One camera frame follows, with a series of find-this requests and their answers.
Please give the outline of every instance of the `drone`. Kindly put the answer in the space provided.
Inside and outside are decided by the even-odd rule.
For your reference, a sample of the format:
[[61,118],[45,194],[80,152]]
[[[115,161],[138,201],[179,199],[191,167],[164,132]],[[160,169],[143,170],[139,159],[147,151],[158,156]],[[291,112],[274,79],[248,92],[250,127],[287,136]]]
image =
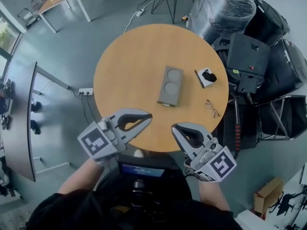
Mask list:
[[279,208],[278,212],[277,212],[277,215],[280,216],[281,214],[284,213],[284,215],[287,214],[289,208],[291,208],[291,212],[293,211],[293,208],[295,205],[290,205],[290,200],[291,199],[294,199],[298,196],[301,196],[301,195],[307,195],[307,187],[303,188],[303,191],[299,194],[285,194],[284,195],[284,192],[282,194],[282,196],[280,198],[278,198],[276,204],[274,204],[273,206],[269,207],[269,208],[273,208],[273,210],[270,211],[270,213],[272,213],[277,207]]

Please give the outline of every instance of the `power outlet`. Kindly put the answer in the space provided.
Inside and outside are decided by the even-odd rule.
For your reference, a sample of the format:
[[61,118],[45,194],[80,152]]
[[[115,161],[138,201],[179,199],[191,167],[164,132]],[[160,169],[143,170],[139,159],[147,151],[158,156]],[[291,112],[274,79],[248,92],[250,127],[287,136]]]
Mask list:
[[88,95],[93,95],[93,94],[94,94],[94,91],[93,91],[92,88],[88,88],[88,89],[79,89],[79,93],[81,93],[81,92],[84,92],[83,95],[86,95],[87,92],[89,92]]

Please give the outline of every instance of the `white cable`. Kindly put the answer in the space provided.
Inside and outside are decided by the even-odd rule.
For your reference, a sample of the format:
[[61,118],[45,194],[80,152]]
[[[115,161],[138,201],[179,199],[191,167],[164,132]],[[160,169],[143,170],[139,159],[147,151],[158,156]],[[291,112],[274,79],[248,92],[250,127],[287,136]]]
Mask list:
[[[152,1],[151,1],[150,3],[148,3],[143,9],[147,8],[147,7],[149,6],[149,4],[153,3],[154,1],[157,1],[157,0],[152,0]],[[126,28],[125,28],[124,33],[127,31],[127,28],[128,28],[128,26],[130,25],[132,18],[133,18],[138,12],[139,12],[139,11],[137,11],[137,12],[135,12],[135,13],[133,14],[133,16],[131,17],[131,19],[130,19],[130,21],[129,21],[129,24],[128,24],[128,25],[126,26]]]

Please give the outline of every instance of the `shoe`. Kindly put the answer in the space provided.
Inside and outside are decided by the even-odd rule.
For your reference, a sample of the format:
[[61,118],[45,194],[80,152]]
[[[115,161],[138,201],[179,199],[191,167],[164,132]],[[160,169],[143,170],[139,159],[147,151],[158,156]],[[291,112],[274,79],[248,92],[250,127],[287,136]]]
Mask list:
[[40,102],[34,102],[31,105],[31,112],[36,113],[37,111],[39,111],[40,109],[42,109],[42,104]]
[[134,152],[134,157],[137,157],[137,158],[144,158],[144,153],[142,152],[142,150],[137,149],[137,150]]
[[31,120],[31,129],[33,130],[33,133],[35,135],[40,134],[40,127],[38,126],[37,122],[35,122],[34,120]]

